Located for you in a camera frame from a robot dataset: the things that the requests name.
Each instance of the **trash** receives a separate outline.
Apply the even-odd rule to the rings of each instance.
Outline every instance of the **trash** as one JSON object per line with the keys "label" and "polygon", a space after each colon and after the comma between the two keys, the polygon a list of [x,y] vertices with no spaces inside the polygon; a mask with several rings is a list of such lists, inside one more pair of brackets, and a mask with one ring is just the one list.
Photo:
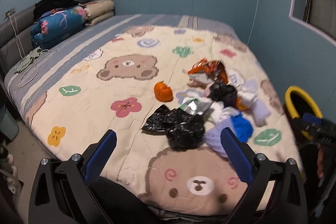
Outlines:
{"label": "trash", "polygon": [[235,106],[237,101],[237,90],[232,85],[225,85],[221,81],[216,81],[210,87],[209,98],[215,102],[221,101],[225,107]]}
{"label": "trash", "polygon": [[212,103],[213,102],[210,100],[201,101],[197,98],[192,98],[183,102],[183,104],[180,105],[179,109],[182,109],[183,111],[191,115],[203,115],[203,113],[211,107]]}
{"label": "trash", "polygon": [[271,115],[271,112],[268,110],[265,103],[257,98],[257,100],[251,106],[251,111],[253,115],[254,122],[256,126],[263,126],[265,124],[265,120]]}
{"label": "trash", "polygon": [[241,102],[250,108],[253,103],[257,100],[258,98],[258,84],[255,79],[249,79],[245,83],[242,83],[241,85],[233,85],[238,92],[238,96],[241,98]]}
{"label": "trash", "polygon": [[251,123],[243,118],[241,113],[239,113],[237,116],[231,117],[231,123],[235,128],[235,135],[237,139],[240,142],[247,142],[253,133],[253,127]]}
{"label": "trash", "polygon": [[180,108],[169,110],[165,105],[156,109],[141,129],[165,133],[170,147],[177,151],[199,147],[205,133],[201,115],[191,115]]}
{"label": "trash", "polygon": [[208,84],[214,83],[214,80],[205,72],[189,74],[189,80],[190,83],[187,83],[187,85],[193,88],[205,89]]}
{"label": "trash", "polygon": [[224,84],[228,83],[228,77],[225,71],[225,66],[220,61],[208,61],[202,59],[196,63],[193,68],[188,71],[188,74],[206,73],[211,79],[222,81]]}
{"label": "trash", "polygon": [[173,100],[173,92],[163,81],[155,84],[154,94],[155,98],[161,102],[169,102]]}
{"label": "trash", "polygon": [[208,120],[217,124],[218,122],[239,115],[240,111],[230,106],[224,108],[223,102],[214,102],[209,113]]}
{"label": "trash", "polygon": [[233,124],[231,123],[230,118],[226,118],[218,123],[215,124],[215,126],[212,129],[209,129],[203,137],[204,142],[209,145],[212,150],[217,152],[218,155],[220,155],[222,158],[227,159],[228,156],[221,144],[221,132],[224,128],[230,128],[232,132],[235,134],[235,128],[233,127]]}

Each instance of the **folded blanket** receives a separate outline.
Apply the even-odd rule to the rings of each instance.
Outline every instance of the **folded blanket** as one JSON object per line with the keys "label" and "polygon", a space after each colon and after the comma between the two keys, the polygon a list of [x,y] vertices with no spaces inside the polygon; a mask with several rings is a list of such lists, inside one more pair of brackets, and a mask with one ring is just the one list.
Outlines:
{"label": "folded blanket", "polygon": [[112,17],[112,16],[114,16],[114,13],[113,13],[113,11],[110,11],[110,12],[107,12],[105,14],[102,14],[101,16],[97,16],[97,17],[94,17],[94,18],[91,18],[91,19],[87,20],[85,22],[85,25],[86,26],[94,26],[97,23],[99,23],[99,22],[101,22],[105,19],[108,19],[109,17]]}
{"label": "folded blanket", "polygon": [[114,2],[112,0],[97,0],[88,2],[84,10],[87,14],[87,19],[91,19],[112,11],[113,8]]}
{"label": "folded blanket", "polygon": [[71,35],[79,32],[84,25],[86,13],[80,6],[58,11],[40,19],[31,29],[34,47],[49,49]]}

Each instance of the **headboard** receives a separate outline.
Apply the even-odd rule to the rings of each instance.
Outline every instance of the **headboard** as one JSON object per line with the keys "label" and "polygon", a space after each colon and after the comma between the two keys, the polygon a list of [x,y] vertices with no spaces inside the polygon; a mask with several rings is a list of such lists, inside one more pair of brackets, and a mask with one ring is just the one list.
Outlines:
{"label": "headboard", "polygon": [[[77,0],[79,3],[87,3],[93,0]],[[20,39],[23,52],[27,55],[33,50],[33,45],[30,38],[30,30],[34,25],[33,11],[35,5],[32,5],[19,13],[11,16],[18,39]],[[0,67],[1,67],[1,81],[3,81],[6,73],[21,60],[19,50],[16,45],[15,33],[12,28],[10,20],[7,18],[0,25]]]}

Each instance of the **electrical outlet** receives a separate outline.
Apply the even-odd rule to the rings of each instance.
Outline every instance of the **electrical outlet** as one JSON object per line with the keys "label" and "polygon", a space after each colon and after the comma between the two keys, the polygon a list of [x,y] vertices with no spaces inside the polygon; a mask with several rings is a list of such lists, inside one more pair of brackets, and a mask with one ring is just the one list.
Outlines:
{"label": "electrical outlet", "polygon": [[5,12],[5,19],[8,17],[8,13],[9,13],[9,15],[14,14],[15,13],[15,7],[10,9],[9,11]]}

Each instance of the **white cable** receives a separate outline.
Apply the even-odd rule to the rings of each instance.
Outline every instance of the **white cable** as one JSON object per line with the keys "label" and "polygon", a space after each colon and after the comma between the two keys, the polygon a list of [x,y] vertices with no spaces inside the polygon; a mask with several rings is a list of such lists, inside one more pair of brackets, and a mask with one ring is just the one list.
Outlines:
{"label": "white cable", "polygon": [[[40,52],[40,55],[41,55],[41,53],[43,53],[43,52],[49,52],[49,50],[43,50],[43,51],[41,51]],[[29,84],[31,81],[33,81],[34,80],[34,78],[37,76],[37,74],[39,73],[39,68],[37,67],[37,63],[38,62],[40,62],[44,57],[46,57],[47,56],[47,54],[45,55],[45,56],[43,56],[39,61],[37,61],[37,62],[33,62],[32,63],[32,66],[22,75],[22,77],[21,77],[21,79],[20,79],[20,83],[19,83],[19,86],[18,86],[18,88],[20,89],[20,88],[23,88],[25,85],[27,85],[27,84]],[[32,67],[34,67],[34,65],[36,66],[36,68],[37,68],[37,71],[36,71],[36,74],[34,75],[34,77],[33,78],[31,78],[27,83],[25,83],[24,85],[21,85],[21,81],[22,81],[22,79],[23,79],[23,77],[30,71],[30,69],[32,68]]]}
{"label": "white cable", "polygon": [[17,41],[17,34],[16,34],[16,30],[15,30],[15,28],[14,28],[14,25],[13,25],[13,22],[12,22],[12,20],[11,20],[11,16],[10,16],[10,14],[9,14],[9,13],[8,13],[8,18],[9,18],[10,24],[12,25],[12,28],[13,28],[14,34],[15,34],[15,39],[16,39],[16,45],[17,45],[17,49],[19,50],[19,53],[20,53],[20,56],[21,56],[21,58],[24,58],[24,56],[22,56],[22,53],[21,53],[21,51],[20,51],[20,47],[19,47],[19,44],[18,44],[18,41]]}
{"label": "white cable", "polygon": [[[18,32],[17,30],[17,22],[16,22],[16,17],[14,17],[14,20],[15,20],[15,27],[16,27],[16,31]],[[22,46],[22,43],[21,43],[21,39],[20,39],[20,36],[18,35],[17,38],[19,39],[19,42],[20,42],[20,45],[21,45],[21,49],[23,51],[23,54],[26,56],[26,53],[25,53],[25,50],[23,49],[23,46]]]}

